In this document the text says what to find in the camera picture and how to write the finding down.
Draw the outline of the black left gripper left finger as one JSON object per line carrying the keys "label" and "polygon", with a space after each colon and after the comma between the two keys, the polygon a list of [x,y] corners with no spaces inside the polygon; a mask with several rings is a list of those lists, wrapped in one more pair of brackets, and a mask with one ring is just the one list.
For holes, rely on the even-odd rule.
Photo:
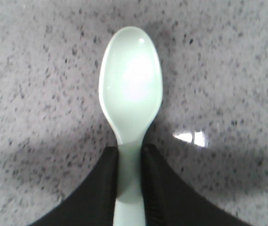
{"label": "black left gripper left finger", "polygon": [[118,149],[106,147],[84,181],[32,226],[112,226],[117,194]]}

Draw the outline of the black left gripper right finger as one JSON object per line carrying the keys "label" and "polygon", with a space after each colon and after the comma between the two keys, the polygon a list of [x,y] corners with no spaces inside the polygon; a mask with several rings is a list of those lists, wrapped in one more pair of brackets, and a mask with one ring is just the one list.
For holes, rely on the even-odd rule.
{"label": "black left gripper right finger", "polygon": [[141,150],[142,194],[148,226],[246,226],[185,183],[153,144]]}

